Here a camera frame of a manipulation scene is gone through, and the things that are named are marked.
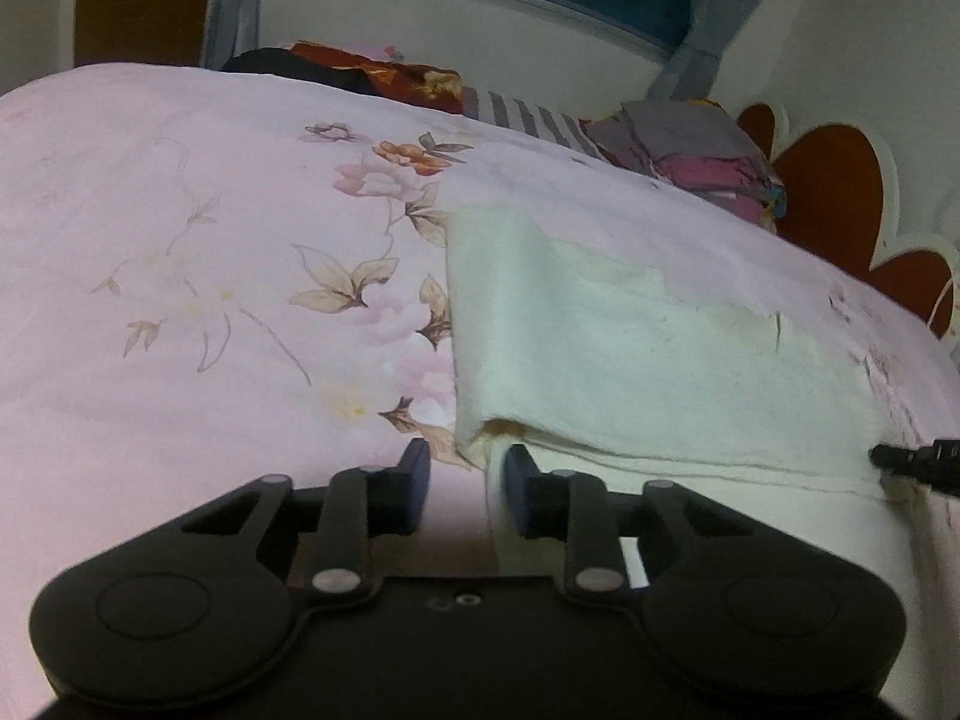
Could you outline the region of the red heart-shaped headboard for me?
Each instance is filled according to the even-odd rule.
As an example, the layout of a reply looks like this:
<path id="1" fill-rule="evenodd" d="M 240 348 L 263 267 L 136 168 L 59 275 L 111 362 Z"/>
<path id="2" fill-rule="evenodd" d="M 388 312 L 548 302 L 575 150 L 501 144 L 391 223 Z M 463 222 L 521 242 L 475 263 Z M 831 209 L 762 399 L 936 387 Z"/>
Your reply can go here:
<path id="1" fill-rule="evenodd" d="M 958 249 L 932 232 L 900 229 L 900 181 L 884 138 L 828 122 L 789 132 L 786 110 L 754 103 L 737 124 L 765 151 L 788 193 L 776 231 L 872 286 L 958 343 Z"/>

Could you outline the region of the grey white striped cloth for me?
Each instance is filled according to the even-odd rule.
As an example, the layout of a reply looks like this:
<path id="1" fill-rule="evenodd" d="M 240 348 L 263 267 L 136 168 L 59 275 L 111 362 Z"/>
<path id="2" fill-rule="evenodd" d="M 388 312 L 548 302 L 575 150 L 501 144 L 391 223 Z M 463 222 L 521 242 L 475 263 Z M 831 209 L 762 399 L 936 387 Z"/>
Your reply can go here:
<path id="1" fill-rule="evenodd" d="M 496 91 L 466 86 L 462 89 L 462 114 L 483 124 L 573 149 L 594 160 L 604 159 L 601 150 L 584 130 L 583 122 L 558 110 L 503 96 Z"/>

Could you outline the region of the grey curtain right side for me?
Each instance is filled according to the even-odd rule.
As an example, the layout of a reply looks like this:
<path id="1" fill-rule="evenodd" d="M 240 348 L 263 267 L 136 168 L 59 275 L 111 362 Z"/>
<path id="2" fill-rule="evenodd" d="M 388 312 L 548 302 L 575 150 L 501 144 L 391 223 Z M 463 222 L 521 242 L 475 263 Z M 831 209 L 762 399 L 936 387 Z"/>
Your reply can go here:
<path id="1" fill-rule="evenodd" d="M 692 0 L 686 36 L 659 71 L 646 98 L 654 101 L 706 98 L 715 84 L 724 52 L 760 2 Z"/>

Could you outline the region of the grey curtain left side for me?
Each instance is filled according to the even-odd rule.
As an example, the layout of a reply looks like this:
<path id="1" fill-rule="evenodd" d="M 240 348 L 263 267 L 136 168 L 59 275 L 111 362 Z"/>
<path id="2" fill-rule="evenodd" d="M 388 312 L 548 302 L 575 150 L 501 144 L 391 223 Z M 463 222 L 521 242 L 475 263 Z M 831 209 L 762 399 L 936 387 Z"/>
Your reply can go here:
<path id="1" fill-rule="evenodd" d="M 259 45 L 260 0 L 208 0 L 200 65 L 220 70 Z"/>

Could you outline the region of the folded grey pink clothes stack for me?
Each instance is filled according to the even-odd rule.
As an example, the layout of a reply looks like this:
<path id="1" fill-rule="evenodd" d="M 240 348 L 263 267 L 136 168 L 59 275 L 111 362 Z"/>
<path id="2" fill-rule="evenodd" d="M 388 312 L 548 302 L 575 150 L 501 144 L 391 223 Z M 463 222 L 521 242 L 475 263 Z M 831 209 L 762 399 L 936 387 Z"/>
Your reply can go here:
<path id="1" fill-rule="evenodd" d="M 768 156 L 711 101 L 630 101 L 584 132 L 615 166 L 773 231 L 788 193 Z"/>

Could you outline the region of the black garment on bed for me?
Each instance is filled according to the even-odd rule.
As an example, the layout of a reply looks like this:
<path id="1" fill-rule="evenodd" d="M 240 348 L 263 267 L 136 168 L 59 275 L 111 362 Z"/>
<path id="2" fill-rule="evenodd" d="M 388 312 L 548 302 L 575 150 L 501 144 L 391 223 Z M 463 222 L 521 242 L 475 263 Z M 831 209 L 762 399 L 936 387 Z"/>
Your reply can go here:
<path id="1" fill-rule="evenodd" d="M 221 70 L 226 73 L 247 73 L 247 75 L 274 75 L 342 89 L 342 91 L 363 94 L 363 96 L 379 94 L 370 77 L 363 70 L 326 67 L 301 55 L 293 54 L 291 50 L 279 47 L 248 50 L 236 57 L 231 57 Z"/>

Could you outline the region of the brown wooden door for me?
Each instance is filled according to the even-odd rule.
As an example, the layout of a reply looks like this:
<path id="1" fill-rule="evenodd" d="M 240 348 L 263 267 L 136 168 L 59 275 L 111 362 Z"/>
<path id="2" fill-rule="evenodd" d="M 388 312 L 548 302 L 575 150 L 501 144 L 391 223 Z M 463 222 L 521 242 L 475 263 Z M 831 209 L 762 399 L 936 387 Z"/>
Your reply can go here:
<path id="1" fill-rule="evenodd" d="M 75 0 L 73 62 L 195 67 L 208 0 Z"/>

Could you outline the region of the grey curtain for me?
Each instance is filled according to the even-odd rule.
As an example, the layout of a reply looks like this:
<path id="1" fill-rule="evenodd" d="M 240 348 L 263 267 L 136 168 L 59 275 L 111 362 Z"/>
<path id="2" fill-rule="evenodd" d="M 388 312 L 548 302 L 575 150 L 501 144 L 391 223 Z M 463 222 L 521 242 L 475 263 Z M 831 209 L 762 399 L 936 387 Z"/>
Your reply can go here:
<path id="1" fill-rule="evenodd" d="M 646 98 L 654 101 L 706 98 L 715 84 L 724 52 L 760 2 L 692 0 L 686 36 L 659 71 Z"/>
<path id="2" fill-rule="evenodd" d="M 260 0 L 208 0 L 200 65 L 220 70 L 259 45 Z"/>

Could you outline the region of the red orange floral cloth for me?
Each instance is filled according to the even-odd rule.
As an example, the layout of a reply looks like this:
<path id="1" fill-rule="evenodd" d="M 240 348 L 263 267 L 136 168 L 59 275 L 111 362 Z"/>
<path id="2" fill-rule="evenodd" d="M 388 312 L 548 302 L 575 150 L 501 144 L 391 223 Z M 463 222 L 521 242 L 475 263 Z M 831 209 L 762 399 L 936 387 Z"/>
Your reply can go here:
<path id="1" fill-rule="evenodd" d="M 459 73 L 432 65 L 371 59 L 348 50 L 299 41 L 291 52 L 335 70 L 359 70 L 384 98 L 448 114 L 464 112 L 464 85 Z"/>

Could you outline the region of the pink floral bed sheet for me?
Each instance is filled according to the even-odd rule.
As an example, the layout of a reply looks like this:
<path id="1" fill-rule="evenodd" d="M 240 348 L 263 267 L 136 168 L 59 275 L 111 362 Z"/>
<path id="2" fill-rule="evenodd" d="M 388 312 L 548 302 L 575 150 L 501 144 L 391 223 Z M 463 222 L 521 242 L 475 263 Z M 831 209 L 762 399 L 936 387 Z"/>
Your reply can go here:
<path id="1" fill-rule="evenodd" d="M 90 65 L 2 101 L 2 712 L 57 572 L 265 473 L 322 483 L 438 449 L 398 564 L 519 571 L 452 448 L 443 226 L 474 203 L 775 312 L 867 364 L 913 439 L 958 377 L 905 309 L 690 193 L 464 117 L 265 75 Z"/>

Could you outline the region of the cream white towel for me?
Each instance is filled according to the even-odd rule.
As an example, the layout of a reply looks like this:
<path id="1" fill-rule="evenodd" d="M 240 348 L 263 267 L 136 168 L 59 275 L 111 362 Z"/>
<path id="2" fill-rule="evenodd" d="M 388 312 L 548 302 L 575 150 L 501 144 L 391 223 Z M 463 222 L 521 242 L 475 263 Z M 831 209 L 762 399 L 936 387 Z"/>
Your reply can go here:
<path id="1" fill-rule="evenodd" d="M 519 439 L 540 460 L 878 495 L 867 454 L 890 424 L 864 367 L 786 317 L 675 298 L 511 208 L 457 211 L 446 239 L 464 457 Z"/>

